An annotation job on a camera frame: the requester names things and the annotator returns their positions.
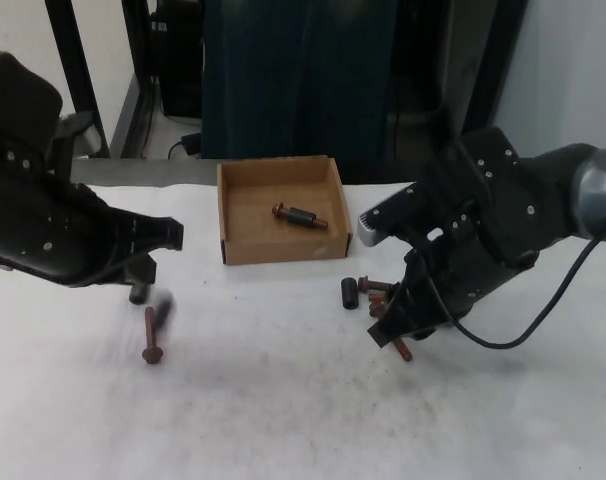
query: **white wall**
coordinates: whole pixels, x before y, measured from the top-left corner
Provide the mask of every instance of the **white wall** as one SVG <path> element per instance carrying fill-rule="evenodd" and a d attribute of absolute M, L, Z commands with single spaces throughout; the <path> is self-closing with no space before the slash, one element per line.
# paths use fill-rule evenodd
<path fill-rule="evenodd" d="M 521 155 L 606 147 L 606 0 L 530 0 L 495 123 Z"/>
<path fill-rule="evenodd" d="M 108 142 L 134 72 L 121 2 L 73 0 Z M 0 50 L 47 79 L 74 111 L 44 0 L 0 0 Z"/>

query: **white table surface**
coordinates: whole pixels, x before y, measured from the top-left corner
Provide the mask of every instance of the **white table surface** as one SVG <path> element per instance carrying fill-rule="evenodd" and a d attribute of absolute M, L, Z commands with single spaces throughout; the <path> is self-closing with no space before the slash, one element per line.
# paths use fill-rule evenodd
<path fill-rule="evenodd" d="M 396 189 L 346 187 L 351 216 Z M 406 364 L 339 282 L 400 279 L 407 245 L 225 267 L 215 188 L 97 191 L 186 226 L 182 253 L 153 255 L 178 304 L 166 356 L 141 359 L 127 288 L 0 271 L 0 479 L 606 479 L 606 245 L 522 347 L 441 331 Z M 468 327 L 513 339 L 583 245 L 545 252 Z"/>

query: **cardboard box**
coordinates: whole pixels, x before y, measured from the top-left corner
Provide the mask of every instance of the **cardboard box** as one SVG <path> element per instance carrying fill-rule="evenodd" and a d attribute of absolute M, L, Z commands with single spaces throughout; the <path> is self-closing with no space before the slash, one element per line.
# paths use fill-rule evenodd
<path fill-rule="evenodd" d="M 223 263 L 327 260 L 347 256 L 352 240 L 343 185 L 334 159 L 270 158 L 218 167 L 219 221 Z M 313 212 L 327 230 L 277 220 L 283 202 Z"/>

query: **rusty bolt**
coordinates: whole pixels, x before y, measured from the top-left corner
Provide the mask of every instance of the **rusty bolt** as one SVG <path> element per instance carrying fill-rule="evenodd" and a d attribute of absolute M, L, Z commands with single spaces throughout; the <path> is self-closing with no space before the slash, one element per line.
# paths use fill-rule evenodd
<path fill-rule="evenodd" d="M 367 293 L 369 290 L 377 290 L 379 292 L 387 292 L 392 288 L 391 283 L 373 282 L 365 277 L 359 278 L 359 292 Z"/>
<path fill-rule="evenodd" d="M 367 298 L 372 303 L 382 303 L 387 300 L 384 293 L 370 293 Z"/>
<path fill-rule="evenodd" d="M 412 355 L 412 352 L 410 352 L 410 349 L 407 348 L 407 345 L 405 344 L 403 339 L 397 338 L 392 343 L 394 343 L 394 346 L 396 347 L 398 352 L 401 354 L 401 357 L 403 357 L 403 360 L 405 360 L 406 362 L 412 361 L 414 356 Z"/>
<path fill-rule="evenodd" d="M 154 332 L 154 308 L 145 309 L 145 335 L 147 337 L 147 348 L 143 350 L 143 359 L 149 365 L 156 365 L 163 358 L 163 350 L 156 344 L 156 333 Z"/>
<path fill-rule="evenodd" d="M 387 311 L 387 305 L 385 303 L 371 303 L 370 304 L 370 317 L 381 319 Z"/>
<path fill-rule="evenodd" d="M 283 202 L 272 207 L 272 214 L 276 218 L 283 218 L 289 223 L 294 223 L 303 227 L 318 228 L 321 230 L 327 230 L 328 228 L 328 223 L 325 220 L 316 218 L 316 214 L 306 212 L 305 210 L 299 210 L 298 208 L 286 208 L 283 206 Z"/>

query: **black metal frame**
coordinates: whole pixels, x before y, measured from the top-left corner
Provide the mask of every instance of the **black metal frame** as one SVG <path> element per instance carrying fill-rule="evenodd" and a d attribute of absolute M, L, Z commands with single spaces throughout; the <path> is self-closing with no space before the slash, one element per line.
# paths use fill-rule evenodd
<path fill-rule="evenodd" d="M 156 84 L 150 13 L 146 0 L 121 0 L 134 75 L 109 148 L 83 52 L 72 0 L 45 0 L 70 94 L 77 112 L 94 112 L 102 148 L 97 156 L 138 158 L 153 114 Z M 498 0 L 463 132 L 488 126 L 500 99 L 528 0 Z"/>
<path fill-rule="evenodd" d="M 101 150 L 95 157 L 140 157 L 153 113 L 155 82 L 152 77 L 152 39 L 147 2 L 122 0 L 121 3 L 134 62 L 134 75 L 108 147 L 72 0 L 45 0 L 74 109 L 77 112 L 93 112 L 96 128 L 101 135 Z"/>
<path fill-rule="evenodd" d="M 521 30 L 528 0 L 499 0 L 476 78 L 463 131 L 490 126 Z"/>

